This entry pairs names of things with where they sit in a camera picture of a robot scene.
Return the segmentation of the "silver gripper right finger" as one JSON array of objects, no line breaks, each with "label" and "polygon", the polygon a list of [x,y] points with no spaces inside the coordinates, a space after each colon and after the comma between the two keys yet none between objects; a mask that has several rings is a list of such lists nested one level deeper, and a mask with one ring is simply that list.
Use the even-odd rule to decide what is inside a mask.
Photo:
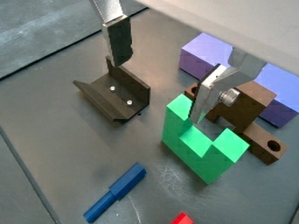
[{"label": "silver gripper right finger", "polygon": [[219,65],[200,81],[190,118],[199,123],[218,102],[232,104],[238,98],[235,87],[252,81],[266,66],[266,62],[239,48],[234,48],[228,57],[230,67]]}]

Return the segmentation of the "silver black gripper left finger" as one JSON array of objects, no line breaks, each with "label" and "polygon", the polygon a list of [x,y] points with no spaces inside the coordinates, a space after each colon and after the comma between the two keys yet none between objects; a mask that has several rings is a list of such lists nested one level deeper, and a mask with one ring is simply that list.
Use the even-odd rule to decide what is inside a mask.
[{"label": "silver black gripper left finger", "polygon": [[88,0],[101,22],[109,57],[115,67],[132,57],[131,21],[119,0]]}]

